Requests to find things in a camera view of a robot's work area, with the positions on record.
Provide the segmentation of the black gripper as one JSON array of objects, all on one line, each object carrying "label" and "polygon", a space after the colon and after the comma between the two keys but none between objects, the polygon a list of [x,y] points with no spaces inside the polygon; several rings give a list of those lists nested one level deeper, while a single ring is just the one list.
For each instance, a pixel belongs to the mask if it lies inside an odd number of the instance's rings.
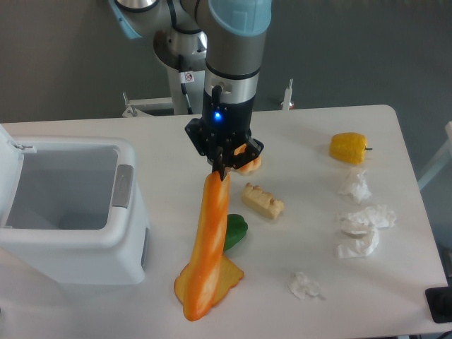
[{"label": "black gripper", "polygon": [[[212,172],[220,174],[223,182],[227,168],[239,169],[256,159],[264,148],[262,142],[251,137],[253,99],[242,103],[226,103],[222,100],[220,86],[203,96],[200,118],[193,118],[185,131],[199,155],[212,165]],[[234,155],[234,150],[246,144],[246,150]]]}]

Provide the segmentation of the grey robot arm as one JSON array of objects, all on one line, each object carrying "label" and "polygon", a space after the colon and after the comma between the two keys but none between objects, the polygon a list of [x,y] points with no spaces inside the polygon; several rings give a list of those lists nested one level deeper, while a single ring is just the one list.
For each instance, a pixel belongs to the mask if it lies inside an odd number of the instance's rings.
[{"label": "grey robot arm", "polygon": [[262,142],[251,115],[271,22],[270,1],[111,1],[130,39],[153,38],[167,69],[175,114],[190,114],[186,133],[224,178],[255,160]]}]

